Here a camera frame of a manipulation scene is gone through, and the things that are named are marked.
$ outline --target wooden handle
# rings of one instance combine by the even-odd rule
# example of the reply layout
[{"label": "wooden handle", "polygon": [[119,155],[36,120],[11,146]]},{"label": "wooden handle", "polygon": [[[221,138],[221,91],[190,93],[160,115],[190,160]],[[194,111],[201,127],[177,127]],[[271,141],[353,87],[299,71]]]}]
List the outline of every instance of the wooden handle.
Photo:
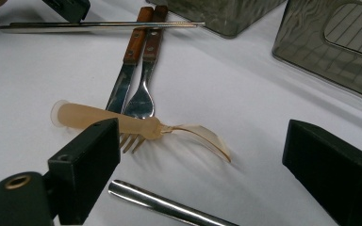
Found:
[{"label": "wooden handle", "polygon": [[[154,15],[154,9],[151,7],[144,7],[140,9],[138,15],[138,22],[151,22]],[[123,58],[123,63],[138,64],[140,60],[140,52],[145,42],[146,29],[134,29],[131,34],[130,42],[128,43],[127,50]]]},{"label": "wooden handle", "polygon": [[[168,13],[166,6],[155,7],[154,18],[152,22],[165,22]],[[149,30],[148,38],[143,51],[143,60],[155,61],[160,49],[161,39],[163,38],[163,29]]]}]

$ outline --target white table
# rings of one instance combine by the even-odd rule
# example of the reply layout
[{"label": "white table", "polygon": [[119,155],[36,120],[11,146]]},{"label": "white table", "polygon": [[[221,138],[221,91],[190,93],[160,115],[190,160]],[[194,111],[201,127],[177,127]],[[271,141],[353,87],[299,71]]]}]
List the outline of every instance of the white table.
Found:
[{"label": "white table", "polygon": [[[91,0],[86,21],[135,21],[143,0]],[[288,122],[306,121],[362,150],[362,98],[272,57],[285,4],[225,40],[166,30],[151,91],[165,123],[199,123],[223,137],[231,164],[179,135],[122,154],[120,179],[240,225],[336,225],[282,165]],[[180,20],[174,15],[169,21]],[[0,25],[63,21],[42,1],[11,0]],[[79,134],[49,118],[61,99],[105,108],[130,31],[0,32],[0,181],[33,170]],[[140,68],[131,91],[138,84]],[[85,225],[184,225],[104,189]]]}]

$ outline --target screw hole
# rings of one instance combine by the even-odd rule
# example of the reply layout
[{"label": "screw hole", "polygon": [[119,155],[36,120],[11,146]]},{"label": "screw hole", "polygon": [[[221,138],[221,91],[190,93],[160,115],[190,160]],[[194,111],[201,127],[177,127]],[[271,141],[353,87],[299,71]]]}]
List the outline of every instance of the screw hole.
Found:
[{"label": "screw hole", "polygon": [[64,154],[58,157],[58,160],[67,162],[70,160],[70,156],[68,154]]},{"label": "screw hole", "polygon": [[5,188],[8,190],[16,189],[26,185],[30,180],[31,177],[29,175],[18,176],[8,181],[5,184]]}]

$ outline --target fork handle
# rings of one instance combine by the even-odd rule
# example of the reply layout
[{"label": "fork handle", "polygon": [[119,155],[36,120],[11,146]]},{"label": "fork handle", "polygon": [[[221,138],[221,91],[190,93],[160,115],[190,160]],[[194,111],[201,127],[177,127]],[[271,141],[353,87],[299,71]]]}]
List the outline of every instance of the fork handle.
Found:
[{"label": "fork handle", "polygon": [[[169,10],[166,6],[156,6],[152,22],[165,22]],[[156,61],[160,43],[163,38],[163,29],[150,29],[143,50],[143,60]]]},{"label": "fork handle", "polygon": [[[154,15],[154,9],[151,7],[144,7],[140,9],[137,22],[150,22]],[[126,64],[138,64],[140,60],[140,52],[146,37],[146,29],[134,29],[131,34],[130,41],[128,43],[123,63]]]},{"label": "fork handle", "polygon": [[160,138],[162,124],[156,117],[144,120],[106,111],[92,106],[66,101],[57,102],[51,111],[51,120],[56,126],[85,129],[98,121],[117,118],[119,133],[142,135],[146,139]]}]

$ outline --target metal fork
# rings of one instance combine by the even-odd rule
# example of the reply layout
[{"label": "metal fork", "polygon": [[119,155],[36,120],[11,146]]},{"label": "metal fork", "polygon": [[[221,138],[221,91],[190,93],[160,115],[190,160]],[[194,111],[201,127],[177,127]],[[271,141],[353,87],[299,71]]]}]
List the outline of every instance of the metal fork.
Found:
[{"label": "metal fork", "polygon": [[[165,6],[155,7],[152,21],[165,22],[167,12],[168,9]],[[163,29],[151,29],[148,31],[142,56],[142,73],[140,77],[140,85],[124,110],[124,114],[127,116],[138,119],[145,119],[152,117],[155,114],[155,105],[152,96],[149,93],[148,86],[157,62],[157,56],[162,37]],[[123,149],[123,153],[128,152],[128,150],[136,143],[136,141],[138,141],[138,143],[134,147],[132,153],[137,150],[143,141],[145,141],[145,138],[138,135],[123,134],[120,147],[122,148],[125,143],[127,143]]]}]

